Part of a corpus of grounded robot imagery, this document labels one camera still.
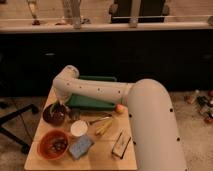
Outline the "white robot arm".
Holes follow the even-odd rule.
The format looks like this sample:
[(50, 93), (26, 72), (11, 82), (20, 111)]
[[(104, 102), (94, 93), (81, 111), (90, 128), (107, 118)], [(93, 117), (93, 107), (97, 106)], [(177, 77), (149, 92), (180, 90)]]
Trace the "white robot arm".
[(138, 171), (188, 171), (171, 98), (158, 81), (84, 80), (76, 67), (68, 65), (55, 76), (52, 86), (62, 103), (78, 94), (126, 106), (132, 115)]

